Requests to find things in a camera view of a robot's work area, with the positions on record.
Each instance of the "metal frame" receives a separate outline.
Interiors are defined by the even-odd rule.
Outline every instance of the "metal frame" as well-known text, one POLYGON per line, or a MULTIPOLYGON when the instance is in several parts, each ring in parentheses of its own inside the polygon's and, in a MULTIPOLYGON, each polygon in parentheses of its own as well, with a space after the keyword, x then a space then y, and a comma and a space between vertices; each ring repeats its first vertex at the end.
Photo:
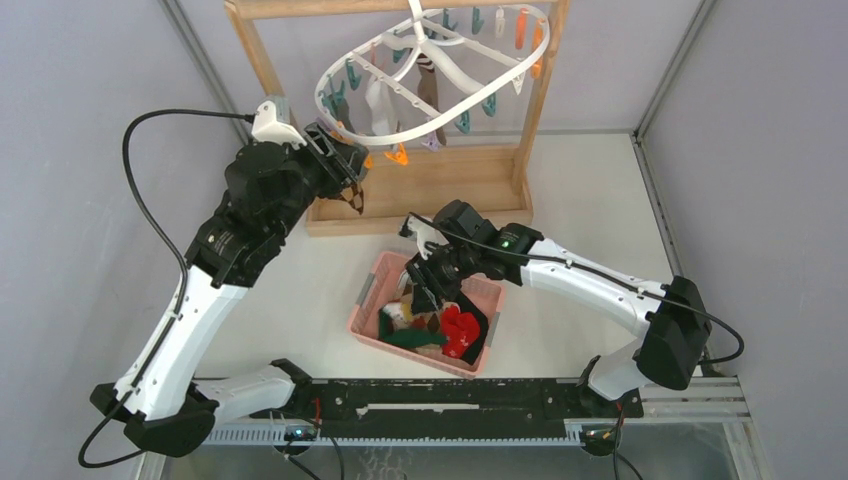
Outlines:
MULTIPOLYGON (((574 383, 576 379, 564 378, 557 382, 574 383)), ((719 423, 730 428, 731 432, 750 430, 751 414, 745 402, 739 380, 736 378, 693 378, 690 387, 682 392, 668 390, 658 385, 648 385, 639 389, 644 416, 641 418, 630 418, 627 423, 636 425, 656 424, 693 424, 693 423, 719 423)), ((563 420, 561 436, 548 438, 492 438, 492 439, 446 439, 446 438, 345 438, 336 437, 341 446, 582 446, 580 433, 584 430, 594 430, 601 425, 613 425, 617 418, 573 418, 563 420)), ((290 420, 283 423, 280 420, 243 418, 216 428, 206 439, 204 445, 218 446, 263 446, 263 445, 285 445, 286 432, 297 427, 308 427, 305 422, 290 420)), ((742 442, 742 437, 735 436, 733 441, 738 445, 733 454, 737 470, 745 467, 745 462, 753 464, 753 456, 747 455, 745 448, 750 450, 742 442)), ((293 445, 330 445, 327 438, 321 438, 314 442, 293 442, 293 445)))
MULTIPOLYGON (((183 10, 179 0, 159 0, 159 5, 162 7, 165 16, 168 17, 168 21, 171 22, 174 32, 180 37, 180 42, 185 47, 185 51, 191 58, 194 66, 197 67, 197 72, 203 78, 203 83, 206 84, 206 88, 209 90, 215 103, 218 104, 218 108, 222 112, 239 113, 236 110, 232 97, 230 97, 227 88, 224 86, 224 82, 221 81, 215 65, 212 64, 209 54, 206 53, 206 49, 203 48, 200 38, 191 26, 191 22, 188 16, 186 16, 185 10, 183 10)), ((250 141, 250 136, 248 135, 247 128, 244 126, 244 122, 231 119, 230 124, 241 143, 247 145, 250 141)))
MULTIPOLYGON (((223 85, 209 56, 201 44, 191 23, 185 15, 179 0, 159 0, 166 16, 180 37, 187 53, 198 68, 204 83, 216 103, 223 111, 235 112, 235 107, 223 85)), ((631 132, 630 137, 634 153, 642 172, 648 197, 657 221, 663 246, 669 259, 669 265, 674 274, 682 274, 684 267, 676 249, 674 232, 670 219, 664 210, 664 202, 654 181, 654 173, 650 160, 643 147, 643 140, 661 108, 669 89, 674 84, 681 67, 692 50, 698 35, 702 31, 718 0, 702 0, 689 27, 662 77, 639 125, 631 132)), ((243 141, 248 140, 247 131, 239 122, 233 122, 236 135, 243 141)), ((769 480, 767 462, 762 447, 753 428, 753 421, 745 402, 738 380, 735 378, 697 378, 693 379, 690 388, 684 392, 672 392, 657 386, 647 386, 640 390, 643 397, 645 416, 641 419, 630 419, 628 423, 668 424, 668 423, 720 423, 724 425, 725 437, 731 449, 737 475, 740 479, 769 480)), ((445 445, 495 444, 498 445, 578 445, 577 435, 588 425, 598 425, 598 419, 572 419, 563 422, 563 436, 552 439, 534 439, 533 441, 514 439, 497 442, 444 442, 445 445)), ((274 441, 275 436, 281 438, 282 424, 273 425, 270 421, 244 419, 217 429, 209 437, 209 445, 267 445, 274 441)), ((340 443, 350 445, 372 445, 375 440, 340 439, 340 443)), ((381 439, 379 444, 389 443, 389 439, 381 439)), ((422 444, 439 445, 440 440, 430 439, 422 444)), ((147 453, 142 457, 136 478, 160 478, 164 468, 164 457, 147 453)))

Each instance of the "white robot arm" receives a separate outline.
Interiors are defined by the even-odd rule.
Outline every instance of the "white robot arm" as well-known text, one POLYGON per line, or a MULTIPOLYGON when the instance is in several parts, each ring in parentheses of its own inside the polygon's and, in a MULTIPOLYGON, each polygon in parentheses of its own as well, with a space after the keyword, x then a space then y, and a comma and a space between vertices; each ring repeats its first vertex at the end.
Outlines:
MULTIPOLYGON (((343 190, 356 191, 366 172, 365 148, 340 142, 315 124, 301 136, 287 128, 287 112, 279 99, 260 105, 252 132, 256 142, 242 148, 227 167, 227 192, 186 252, 186 284, 178 286, 126 374, 91 394, 106 420, 125 423, 124 433, 142 450, 183 456, 215 425, 303 400, 298 387, 309 377, 285 360, 224 380, 192 378, 221 323, 279 254, 314 199, 340 199, 343 190)), ((523 225, 495 229, 459 200, 433 222, 411 214, 401 235, 413 233, 420 250, 407 264, 416 289, 413 311, 437 309, 461 295, 464 278, 482 273, 570 296, 633 334, 633 342, 596 357, 584 372, 581 403, 589 412, 594 404, 609 406, 650 382, 688 386, 709 322, 664 301, 674 298, 702 310, 688 280, 676 277, 666 286, 623 275, 523 225)))
POLYGON ((459 200, 433 221, 410 214, 400 234, 431 239, 436 232, 448 243, 419 241, 419 254, 407 264, 416 283, 413 312, 453 300, 461 281, 474 274, 549 290, 604 312, 634 337, 590 362, 581 378, 586 408, 616 401, 648 383, 674 390, 689 385, 711 331, 698 313, 703 303, 691 281, 675 277, 664 285, 616 272, 524 225, 498 230, 459 200))

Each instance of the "plastic laundry basket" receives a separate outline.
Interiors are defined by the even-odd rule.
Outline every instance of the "plastic laundry basket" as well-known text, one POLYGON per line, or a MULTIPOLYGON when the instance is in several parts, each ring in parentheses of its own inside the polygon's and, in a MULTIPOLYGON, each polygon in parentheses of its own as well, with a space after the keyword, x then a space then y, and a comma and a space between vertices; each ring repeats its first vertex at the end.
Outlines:
POLYGON ((459 375, 464 378, 474 378, 483 371, 486 359, 489 356, 489 348, 495 335, 495 326, 500 316, 504 300, 504 288, 502 285, 486 280, 485 278, 471 277, 462 282, 462 293, 474 302, 489 321, 489 333, 480 356, 474 365, 469 365, 458 358, 442 355, 441 352, 427 352, 420 354, 410 350, 389 345, 377 339, 378 312, 380 308, 392 300, 397 290, 397 283, 404 266, 409 260, 408 256, 393 252, 383 252, 371 268, 371 273, 365 279, 362 292, 350 314, 347 328, 350 333, 360 342, 372 347, 392 352, 404 358, 430 365, 439 370, 459 375))

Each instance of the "white table surface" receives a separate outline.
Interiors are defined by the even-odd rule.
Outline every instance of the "white table surface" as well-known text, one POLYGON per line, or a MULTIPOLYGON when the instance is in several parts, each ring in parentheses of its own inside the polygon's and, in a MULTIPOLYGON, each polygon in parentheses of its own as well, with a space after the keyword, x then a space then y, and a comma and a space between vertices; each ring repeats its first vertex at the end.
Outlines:
MULTIPOLYGON (((671 280, 627 135, 539 136, 528 175, 532 226, 546 237, 621 272, 671 280)), ((346 330, 379 253, 412 254, 414 242, 395 235, 310 238, 300 225, 287 243, 221 326, 198 376, 230 376, 288 358, 314 378, 451 377, 362 345, 346 330)), ((576 377, 593 356, 631 338, 574 300, 507 284, 483 377, 576 377)))

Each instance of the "wooden frame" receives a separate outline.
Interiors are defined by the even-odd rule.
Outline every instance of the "wooden frame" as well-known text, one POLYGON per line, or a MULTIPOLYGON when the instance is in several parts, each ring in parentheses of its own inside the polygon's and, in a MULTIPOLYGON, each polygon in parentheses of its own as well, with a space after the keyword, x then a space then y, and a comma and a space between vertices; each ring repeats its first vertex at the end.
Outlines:
MULTIPOLYGON (((424 9, 516 3, 526 2, 421 0, 424 9)), ((343 202, 315 202, 306 219, 310 235, 395 233, 408 212, 432 216, 455 198, 469 202, 497 225, 509 222, 528 224, 532 221, 533 203, 526 178, 527 163, 571 2, 541 0, 532 3, 553 3, 548 13, 551 40, 543 56, 542 72, 533 82, 520 143, 447 147, 437 153, 410 150, 409 165, 405 167, 383 159, 381 155, 374 155, 374 167, 363 182, 365 213, 359 216, 343 202)), ((409 8, 407 0, 225 0, 224 6, 260 85, 266 94, 278 95, 285 95, 285 92, 256 31, 254 20, 409 8)), ((294 115, 291 118, 297 127, 294 115)))

